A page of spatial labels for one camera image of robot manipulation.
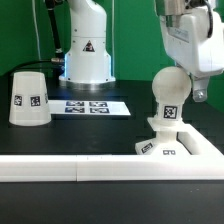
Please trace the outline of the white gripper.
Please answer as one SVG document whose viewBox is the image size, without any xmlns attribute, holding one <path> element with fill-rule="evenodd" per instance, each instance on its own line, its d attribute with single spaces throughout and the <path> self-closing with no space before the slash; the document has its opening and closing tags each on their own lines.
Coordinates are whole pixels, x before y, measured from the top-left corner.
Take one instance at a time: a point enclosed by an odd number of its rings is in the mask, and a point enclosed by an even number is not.
<svg viewBox="0 0 224 224">
<path fill-rule="evenodd" d="M 224 71 L 224 31 L 217 12 L 212 12 L 213 31 L 208 37 L 209 15 L 205 7 L 192 9 L 181 16 L 172 16 L 168 27 L 160 16 L 161 33 L 167 55 L 196 77 L 192 77 L 195 102 L 207 100 L 210 78 Z"/>
</svg>

